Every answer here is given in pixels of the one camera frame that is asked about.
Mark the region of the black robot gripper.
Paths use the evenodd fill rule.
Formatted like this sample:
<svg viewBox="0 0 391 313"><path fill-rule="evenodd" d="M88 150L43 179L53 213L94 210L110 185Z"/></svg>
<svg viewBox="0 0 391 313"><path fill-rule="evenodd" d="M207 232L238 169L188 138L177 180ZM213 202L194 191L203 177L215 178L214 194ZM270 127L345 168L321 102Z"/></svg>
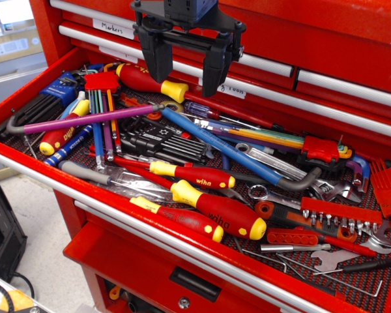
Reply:
<svg viewBox="0 0 391 313"><path fill-rule="evenodd" d="M151 77L161 83L173 70L172 45L204 51L203 96L215 95L242 55L246 25L224 14L217 1L134 1L131 9Z"/></svg>

